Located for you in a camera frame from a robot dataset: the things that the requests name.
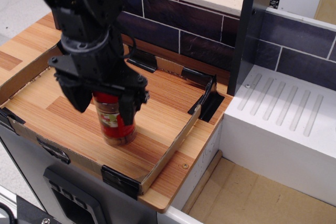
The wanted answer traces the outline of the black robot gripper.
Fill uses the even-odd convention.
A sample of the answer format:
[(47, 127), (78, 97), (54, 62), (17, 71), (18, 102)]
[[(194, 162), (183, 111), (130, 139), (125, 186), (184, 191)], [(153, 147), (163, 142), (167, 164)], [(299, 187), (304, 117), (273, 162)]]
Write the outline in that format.
[(65, 52), (51, 57), (49, 65), (56, 70), (59, 85), (79, 112), (84, 113), (98, 91), (118, 97), (119, 113), (124, 125), (134, 122), (141, 105), (147, 103), (147, 79), (127, 66), (124, 54), (122, 27), (111, 27), (97, 40), (83, 42), (62, 35), (60, 44)]

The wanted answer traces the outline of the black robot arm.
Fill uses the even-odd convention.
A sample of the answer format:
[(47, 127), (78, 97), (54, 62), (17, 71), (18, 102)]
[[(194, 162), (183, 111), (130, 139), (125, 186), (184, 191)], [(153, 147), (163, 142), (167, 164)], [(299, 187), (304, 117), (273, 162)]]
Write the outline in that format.
[(147, 79), (125, 63), (117, 21), (122, 0), (44, 0), (55, 26), (61, 31), (62, 56), (48, 63), (64, 95), (73, 107), (84, 112), (95, 91), (118, 98), (119, 113), (131, 125), (141, 105), (146, 103)]

